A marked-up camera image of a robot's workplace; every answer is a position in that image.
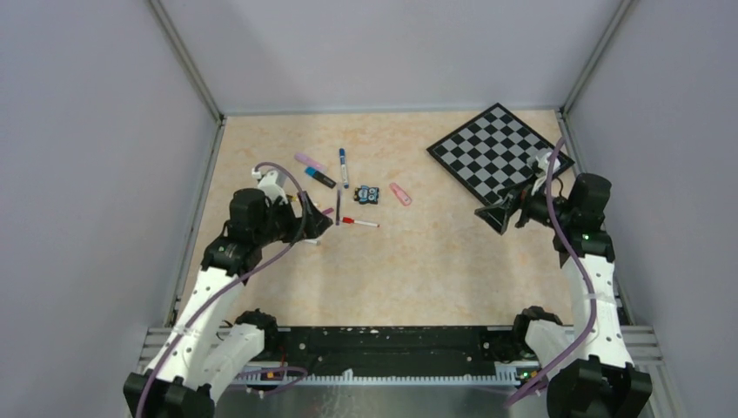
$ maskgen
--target gray wall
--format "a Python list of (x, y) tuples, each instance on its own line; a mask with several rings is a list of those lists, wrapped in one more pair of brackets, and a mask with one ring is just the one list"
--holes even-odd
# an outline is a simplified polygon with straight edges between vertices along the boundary
[(637, 318), (689, 416), (734, 416), (738, 3), (641, 1), (571, 116), (613, 181), (607, 225)]
[(164, 0), (221, 110), (561, 105), (615, 0)]
[(144, 0), (0, 16), (0, 416), (120, 416), (215, 124)]

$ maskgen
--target pink object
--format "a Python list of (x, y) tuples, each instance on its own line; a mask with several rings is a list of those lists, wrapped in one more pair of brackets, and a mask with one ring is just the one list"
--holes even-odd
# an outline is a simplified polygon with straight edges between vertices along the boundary
[(295, 154), (295, 159), (299, 161), (300, 163), (307, 165), (308, 167), (312, 167), (319, 172), (324, 172), (326, 167), (325, 165), (320, 164), (318, 161), (306, 156), (302, 152), (298, 152)]
[(399, 202), (402, 204), (402, 206), (409, 206), (413, 202), (413, 200), (410, 199), (410, 196), (408, 196), (407, 193), (402, 190), (402, 187), (397, 185), (397, 183), (390, 183), (390, 189), (397, 197)]

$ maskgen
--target chessboard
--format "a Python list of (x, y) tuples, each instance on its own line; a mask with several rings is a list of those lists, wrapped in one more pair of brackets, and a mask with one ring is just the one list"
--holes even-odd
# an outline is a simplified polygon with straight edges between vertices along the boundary
[[(428, 152), (482, 204), (501, 199), (497, 191), (533, 175), (528, 160), (554, 146), (518, 119), (502, 104), (495, 104), (456, 131), (429, 146)], [(559, 154), (556, 177), (574, 161)]]

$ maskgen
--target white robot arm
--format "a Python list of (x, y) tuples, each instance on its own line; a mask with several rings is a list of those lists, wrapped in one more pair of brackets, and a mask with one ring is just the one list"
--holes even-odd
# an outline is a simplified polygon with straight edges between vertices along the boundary
[(137, 418), (214, 416), (215, 403), (234, 376), (265, 349), (265, 324), (274, 320), (258, 310), (242, 315), (248, 319), (239, 317), (230, 335), (211, 350), (245, 280), (276, 259), (257, 267), (262, 248), (276, 241), (293, 245), (316, 239), (332, 225), (304, 192), (303, 216), (295, 216), (283, 189), (284, 174), (262, 176), (255, 170), (253, 177), (260, 180), (257, 188), (233, 194), (231, 217), (205, 249), (195, 287), (167, 342), (144, 374), (131, 373), (126, 380), (125, 399)]
[(558, 317), (540, 307), (527, 309), (516, 318), (513, 335), (524, 335), (542, 369), (506, 401), (506, 406), (547, 387), (547, 410), (553, 418), (637, 416), (652, 386), (648, 374), (634, 369), (622, 339), (614, 298), (614, 249), (602, 230), (611, 185), (601, 176), (580, 174), (569, 197), (549, 197), (549, 207), (540, 186), (544, 173), (553, 172), (548, 166), (551, 154), (543, 152), (533, 159), (533, 170), (539, 177), (505, 189), (500, 203), (476, 211), (500, 234), (518, 210), (516, 227), (523, 227), (530, 219), (553, 227), (557, 231), (553, 248), (560, 254), (572, 296), (574, 343)]

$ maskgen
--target red marker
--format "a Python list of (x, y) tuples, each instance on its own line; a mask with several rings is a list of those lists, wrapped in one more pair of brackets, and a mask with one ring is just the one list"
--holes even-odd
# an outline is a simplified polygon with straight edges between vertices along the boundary
[(373, 226), (375, 228), (379, 228), (379, 224), (375, 224), (374, 222), (366, 222), (365, 220), (351, 219), (351, 218), (347, 218), (346, 216), (341, 220), (341, 222), (345, 224), (357, 224), (357, 225)]

